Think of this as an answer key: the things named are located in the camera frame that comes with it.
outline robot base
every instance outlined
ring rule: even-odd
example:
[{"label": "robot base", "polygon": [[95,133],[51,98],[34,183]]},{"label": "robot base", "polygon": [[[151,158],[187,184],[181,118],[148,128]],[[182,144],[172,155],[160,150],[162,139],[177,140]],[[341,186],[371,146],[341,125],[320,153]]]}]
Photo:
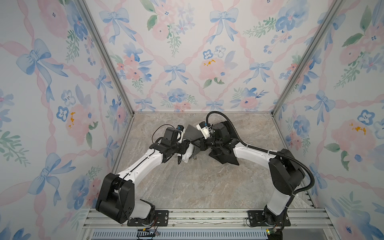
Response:
[{"label": "robot base", "polygon": [[[263,210],[249,210],[247,211],[247,213],[248,213],[249,225],[251,227],[271,227],[271,225],[266,223]],[[281,227],[281,224],[283,222],[283,217],[284,217],[283,213],[277,216],[276,220],[277,220],[278,227]],[[284,226],[285,227],[291,226],[291,222],[289,221],[288,217],[284,219]]]}]

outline gray marble surface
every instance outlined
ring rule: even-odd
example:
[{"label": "gray marble surface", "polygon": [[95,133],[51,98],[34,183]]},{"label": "gray marble surface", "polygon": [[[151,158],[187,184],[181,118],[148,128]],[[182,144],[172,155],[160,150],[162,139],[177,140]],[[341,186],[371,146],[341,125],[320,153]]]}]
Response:
[{"label": "gray marble surface", "polygon": [[[254,146],[281,150],[283,143],[270,114],[227,114],[243,141]],[[162,124],[196,126],[205,121],[205,113],[138,113],[135,114],[118,172],[137,161],[151,145],[153,132]],[[224,121],[217,114],[211,124]],[[161,127],[154,139],[164,135]],[[174,155],[152,170],[136,187],[137,199],[153,203],[156,208],[263,208],[269,201],[273,185],[268,169],[239,159],[240,166],[221,164],[200,152],[197,159],[177,164]],[[303,193],[295,197],[292,208],[309,208]]]}]

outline wire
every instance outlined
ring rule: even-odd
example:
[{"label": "wire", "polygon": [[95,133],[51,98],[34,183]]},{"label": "wire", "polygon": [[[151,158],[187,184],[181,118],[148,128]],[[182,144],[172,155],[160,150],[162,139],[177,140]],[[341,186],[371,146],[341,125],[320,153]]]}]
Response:
[{"label": "wire", "polygon": [[292,193],[292,195],[296,195],[296,194],[299,193],[299,192],[309,190],[309,189],[311,189],[311,188],[314,186],[314,177],[313,177],[313,174],[312,174],[312,172],[309,170],[309,168],[308,168],[307,166],[305,166],[303,163],[301,163],[300,161],[296,160],[295,158],[290,157],[290,156],[287,156],[287,155],[282,154],[282,153],[280,153],[280,152],[269,151],[269,150],[266,150],[266,149],[263,149],[263,148],[260,148],[260,147],[255,147],[255,146],[252,146],[252,145],[249,145],[249,144],[245,143],[243,140],[241,140],[241,138],[240,138],[239,134],[237,133],[237,131],[236,131],[236,129],[235,129],[235,126],[233,125],[233,123],[231,122],[231,120],[230,120],[225,114],[223,114],[222,112],[219,112],[219,111],[212,111],[212,112],[209,112],[209,113],[207,114],[206,119],[205,119],[205,122],[206,122],[207,126],[209,126],[208,118],[209,118],[209,116],[210,116],[211,114],[213,114],[213,113],[217,113],[217,114],[223,116],[223,117],[229,122],[229,124],[231,125],[233,131],[235,132],[235,134],[236,134],[236,136],[237,136],[237,139],[238,139],[243,145],[247,146],[248,148],[252,148],[252,149],[255,149],[255,150],[258,150],[258,151],[261,151],[261,152],[265,152],[265,153],[268,153],[268,154],[273,154],[273,155],[276,155],[276,156],[278,156],[278,157],[282,157],[282,158],[288,159],[288,160],[290,160],[290,161],[292,161],[292,162],[295,162],[295,163],[297,163],[301,168],[303,168],[303,169],[308,173],[308,175],[309,175],[309,177],[310,177],[310,180],[311,180],[310,183],[309,183],[306,187],[302,187],[302,188],[299,188],[299,189],[295,190],[295,191]]},{"label": "wire", "polygon": [[263,221],[261,221],[261,222],[259,223],[259,225],[257,225],[257,226],[253,226],[253,227],[260,227],[260,225],[263,224],[263,222],[265,222],[265,221],[266,221],[266,219],[264,219]]},{"label": "wire", "polygon": [[120,202],[121,210],[123,211],[125,217],[127,218],[127,226],[128,226],[128,216],[127,216],[127,214],[125,213],[125,211],[124,211],[124,209],[123,209],[123,206],[122,206],[122,204],[121,204],[121,199],[120,199],[120,185],[121,185],[122,181],[124,180],[124,178],[123,178],[122,180],[120,180],[119,187],[118,187],[118,196],[119,196],[119,202]]},{"label": "wire", "polygon": [[162,126],[166,126],[166,125],[168,125],[168,126],[171,126],[171,127],[173,127],[173,128],[175,128],[174,126],[172,126],[172,125],[170,125],[170,124],[163,124],[163,125],[161,125],[160,127],[158,127],[157,129],[156,129],[156,131],[152,134],[152,143],[153,143],[153,136],[155,135],[155,133],[159,130],[159,128],[161,128]]},{"label": "wire", "polygon": [[152,238],[151,238],[151,240],[153,239],[153,237],[156,235],[156,231],[157,231],[157,228],[160,226],[160,222],[159,222],[159,224],[157,225],[157,227],[156,227],[156,229],[155,229],[155,232],[153,233],[153,236],[152,236]]}]

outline vent grille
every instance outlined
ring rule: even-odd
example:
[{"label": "vent grille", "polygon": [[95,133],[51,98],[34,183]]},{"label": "vent grille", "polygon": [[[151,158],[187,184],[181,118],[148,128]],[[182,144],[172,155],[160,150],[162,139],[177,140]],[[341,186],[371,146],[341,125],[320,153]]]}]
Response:
[{"label": "vent grille", "polygon": [[[160,239],[268,239],[265,229],[158,229]],[[151,239],[145,237],[148,233],[138,232],[137,229],[95,229],[92,240],[109,239]]]}]

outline floral wallpaper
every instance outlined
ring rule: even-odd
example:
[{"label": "floral wallpaper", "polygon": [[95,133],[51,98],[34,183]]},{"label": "floral wallpaper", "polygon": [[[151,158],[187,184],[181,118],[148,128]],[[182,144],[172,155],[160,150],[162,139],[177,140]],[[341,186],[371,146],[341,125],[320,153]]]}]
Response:
[{"label": "floral wallpaper", "polygon": [[130,115],[72,1],[2,1],[0,29],[0,239],[76,239]]},{"label": "floral wallpaper", "polygon": [[332,0],[86,3],[135,111],[255,112],[273,109]]},{"label": "floral wallpaper", "polygon": [[276,115],[343,240],[384,239],[383,8],[346,0]]}]

